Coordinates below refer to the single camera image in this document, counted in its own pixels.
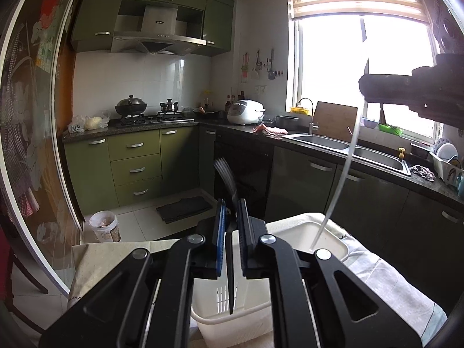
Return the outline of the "steel kitchen faucet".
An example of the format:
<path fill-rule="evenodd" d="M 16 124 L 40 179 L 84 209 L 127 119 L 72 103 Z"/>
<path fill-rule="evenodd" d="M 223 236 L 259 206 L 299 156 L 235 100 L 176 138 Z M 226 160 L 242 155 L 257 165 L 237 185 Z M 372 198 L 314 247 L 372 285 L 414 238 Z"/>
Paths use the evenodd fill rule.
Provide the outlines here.
<path fill-rule="evenodd" d="M 315 125 L 315 122 L 314 122 L 314 112 L 315 112 L 315 106 L 314 106 L 314 103 L 313 101 L 308 98 L 308 97 L 302 97 L 301 99 L 299 99 L 298 101 L 298 106 L 299 107 L 302 107 L 303 106 L 303 101 L 309 101 L 311 103 L 311 109 L 310 109 L 310 112 L 309 112 L 309 125 L 308 125 L 308 134 L 309 135 L 313 135 L 314 134 L 314 131 L 315 130 L 318 130 L 318 126 Z"/>

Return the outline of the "dark floor mat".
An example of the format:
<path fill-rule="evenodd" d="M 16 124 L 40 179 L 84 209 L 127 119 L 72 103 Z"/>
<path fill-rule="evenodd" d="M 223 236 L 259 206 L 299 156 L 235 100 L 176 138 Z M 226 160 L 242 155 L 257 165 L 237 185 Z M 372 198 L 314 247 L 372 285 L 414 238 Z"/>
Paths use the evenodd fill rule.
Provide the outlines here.
<path fill-rule="evenodd" d="M 157 212 L 166 224 L 170 224 L 184 218 L 199 215 L 211 209 L 212 205 L 203 196 L 194 196 L 159 206 L 157 207 Z"/>

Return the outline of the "dish rack with dishes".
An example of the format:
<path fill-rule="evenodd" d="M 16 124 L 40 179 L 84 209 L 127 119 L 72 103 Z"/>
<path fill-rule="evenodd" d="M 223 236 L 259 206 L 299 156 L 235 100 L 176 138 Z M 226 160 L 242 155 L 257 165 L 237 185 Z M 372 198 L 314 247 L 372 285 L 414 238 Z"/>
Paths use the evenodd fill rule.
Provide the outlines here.
<path fill-rule="evenodd" d="M 438 178 L 457 189 L 463 180 L 463 167 L 457 148 L 446 137 L 440 137 L 433 145 L 430 155 Z"/>

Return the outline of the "wooden cutting board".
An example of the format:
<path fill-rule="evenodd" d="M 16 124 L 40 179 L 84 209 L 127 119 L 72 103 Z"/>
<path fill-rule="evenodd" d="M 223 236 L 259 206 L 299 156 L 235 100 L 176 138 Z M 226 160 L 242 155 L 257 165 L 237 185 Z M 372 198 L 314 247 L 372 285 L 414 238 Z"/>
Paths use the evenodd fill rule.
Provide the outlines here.
<path fill-rule="evenodd" d="M 319 101 L 313 118 L 315 134 L 350 142 L 357 112 L 356 107 Z"/>

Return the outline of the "pink dish cloth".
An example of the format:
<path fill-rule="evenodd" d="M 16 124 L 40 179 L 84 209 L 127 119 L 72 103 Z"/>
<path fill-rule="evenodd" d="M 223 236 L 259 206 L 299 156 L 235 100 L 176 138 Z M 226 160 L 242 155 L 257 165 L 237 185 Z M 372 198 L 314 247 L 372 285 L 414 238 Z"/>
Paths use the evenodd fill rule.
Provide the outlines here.
<path fill-rule="evenodd" d="M 269 127 L 266 126 L 264 123 L 253 128 L 253 134 L 262 134 L 264 136 L 269 137 L 283 137 L 288 135 L 289 132 L 286 129 L 278 128 L 278 127 Z"/>

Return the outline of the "white trash bucket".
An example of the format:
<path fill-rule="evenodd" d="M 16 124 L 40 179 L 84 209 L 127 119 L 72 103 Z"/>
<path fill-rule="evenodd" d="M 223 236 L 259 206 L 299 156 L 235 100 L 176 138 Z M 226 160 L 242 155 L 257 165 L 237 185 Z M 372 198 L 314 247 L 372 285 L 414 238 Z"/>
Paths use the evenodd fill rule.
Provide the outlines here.
<path fill-rule="evenodd" d="M 89 225 L 99 243 L 118 243 L 121 240 L 119 223 L 111 211 L 100 211 L 90 217 Z"/>

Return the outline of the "white rice cooker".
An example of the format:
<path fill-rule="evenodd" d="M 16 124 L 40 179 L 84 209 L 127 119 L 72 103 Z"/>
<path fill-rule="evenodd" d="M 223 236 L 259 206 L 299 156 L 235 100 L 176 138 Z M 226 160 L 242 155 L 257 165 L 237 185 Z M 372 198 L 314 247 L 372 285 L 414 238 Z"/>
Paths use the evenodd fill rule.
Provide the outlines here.
<path fill-rule="evenodd" d="M 236 125 L 260 124 L 263 121 L 265 108 L 260 102 L 240 100 L 231 104 L 227 112 L 229 123 Z"/>

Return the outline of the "gas stove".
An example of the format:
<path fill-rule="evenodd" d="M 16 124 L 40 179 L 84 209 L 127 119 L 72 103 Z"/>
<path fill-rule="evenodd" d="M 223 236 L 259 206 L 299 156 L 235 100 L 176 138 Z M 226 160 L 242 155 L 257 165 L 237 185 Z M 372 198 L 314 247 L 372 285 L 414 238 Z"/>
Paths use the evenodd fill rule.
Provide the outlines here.
<path fill-rule="evenodd" d="M 156 115 L 141 114 L 115 119 L 112 125 L 120 128 L 126 126 L 145 126 L 158 123 L 184 123 L 192 121 L 194 121 L 194 118 L 185 117 L 181 112 L 157 112 Z"/>

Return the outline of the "patterned tablecloth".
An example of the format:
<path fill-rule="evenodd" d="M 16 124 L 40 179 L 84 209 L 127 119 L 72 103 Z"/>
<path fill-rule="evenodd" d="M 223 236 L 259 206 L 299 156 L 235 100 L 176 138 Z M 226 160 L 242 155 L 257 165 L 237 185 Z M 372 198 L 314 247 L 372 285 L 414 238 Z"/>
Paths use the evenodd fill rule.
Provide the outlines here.
<path fill-rule="evenodd" d="M 68 304 L 73 306 L 136 248 L 150 252 L 167 250 L 173 240 L 134 243 L 83 244 L 72 248 L 75 278 Z M 372 306 L 385 304 L 413 328 L 427 344 L 447 320 L 443 309 L 409 284 L 389 263 L 367 250 L 334 222 L 328 222 L 318 245 L 332 252 L 346 267 L 336 274 L 355 290 L 368 295 L 348 296 L 356 305 L 368 301 Z M 238 277 L 235 291 L 238 306 L 229 313 L 220 305 L 226 295 L 226 277 L 196 280 L 191 319 L 196 322 L 207 347 L 232 347 L 262 338 L 272 346 L 271 299 L 269 282 Z"/>

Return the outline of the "small black pot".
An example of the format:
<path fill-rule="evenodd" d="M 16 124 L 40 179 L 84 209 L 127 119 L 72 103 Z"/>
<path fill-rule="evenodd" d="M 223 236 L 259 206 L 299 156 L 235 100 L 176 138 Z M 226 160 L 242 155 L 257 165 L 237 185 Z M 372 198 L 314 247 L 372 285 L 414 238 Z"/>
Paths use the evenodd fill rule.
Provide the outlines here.
<path fill-rule="evenodd" d="M 176 113 L 179 110 L 179 102 L 168 98 L 166 101 L 160 102 L 160 111 L 163 114 Z"/>

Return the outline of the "black wok with lid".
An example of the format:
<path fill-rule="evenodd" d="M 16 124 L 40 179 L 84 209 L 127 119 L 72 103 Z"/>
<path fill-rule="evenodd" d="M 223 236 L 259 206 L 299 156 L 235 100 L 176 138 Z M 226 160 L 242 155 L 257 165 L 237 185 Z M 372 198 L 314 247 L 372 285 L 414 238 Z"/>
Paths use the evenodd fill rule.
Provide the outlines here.
<path fill-rule="evenodd" d="M 141 115 L 146 110 L 146 108 L 146 102 L 140 98 L 135 97 L 133 94 L 130 94 L 128 98 L 119 101 L 115 106 L 116 112 L 121 117 Z"/>

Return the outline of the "plastic bag with food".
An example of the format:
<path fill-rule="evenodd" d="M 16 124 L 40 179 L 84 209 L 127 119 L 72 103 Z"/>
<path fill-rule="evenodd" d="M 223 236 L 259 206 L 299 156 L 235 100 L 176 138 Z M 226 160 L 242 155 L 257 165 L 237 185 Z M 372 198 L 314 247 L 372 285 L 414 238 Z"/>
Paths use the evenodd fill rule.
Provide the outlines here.
<path fill-rule="evenodd" d="M 108 112 L 100 112 L 94 116 L 77 115 L 72 117 L 71 123 L 68 125 L 69 133 L 83 133 L 85 131 L 97 130 L 106 128 L 110 121 Z"/>

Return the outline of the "sliding glass door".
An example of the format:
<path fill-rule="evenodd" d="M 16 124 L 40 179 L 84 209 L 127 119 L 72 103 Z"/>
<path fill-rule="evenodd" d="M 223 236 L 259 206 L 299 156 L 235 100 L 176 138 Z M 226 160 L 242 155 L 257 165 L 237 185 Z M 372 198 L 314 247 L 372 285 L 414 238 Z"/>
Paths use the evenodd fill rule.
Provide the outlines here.
<path fill-rule="evenodd" d="M 1 24 L 1 89 L 23 84 L 27 161 L 39 210 L 24 218 L 12 192 L 1 145 L 1 209 L 50 281 L 67 296 L 75 275 L 72 247 L 82 225 L 66 187 L 58 142 L 60 47 L 75 0 L 14 0 Z"/>

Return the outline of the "checkered apron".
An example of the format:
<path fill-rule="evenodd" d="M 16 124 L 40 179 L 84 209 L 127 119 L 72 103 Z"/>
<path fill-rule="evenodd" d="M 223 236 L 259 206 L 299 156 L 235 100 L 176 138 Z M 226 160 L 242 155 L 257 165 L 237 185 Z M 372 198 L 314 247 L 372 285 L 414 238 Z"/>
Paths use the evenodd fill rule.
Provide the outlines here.
<path fill-rule="evenodd" d="M 1 145 L 12 192 L 21 215 L 34 215 L 39 204 L 32 192 L 31 169 L 27 161 L 27 128 L 24 123 L 23 84 L 7 81 L 1 89 Z"/>

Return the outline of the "steel range hood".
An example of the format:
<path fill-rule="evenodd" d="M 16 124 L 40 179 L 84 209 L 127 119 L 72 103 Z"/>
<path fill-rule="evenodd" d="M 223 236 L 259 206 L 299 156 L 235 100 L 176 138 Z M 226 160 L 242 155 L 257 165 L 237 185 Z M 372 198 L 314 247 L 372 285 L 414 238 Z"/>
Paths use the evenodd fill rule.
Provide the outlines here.
<path fill-rule="evenodd" d="M 184 56 L 206 46 L 203 12 L 186 7 L 146 5 L 116 18 L 111 51 Z"/>

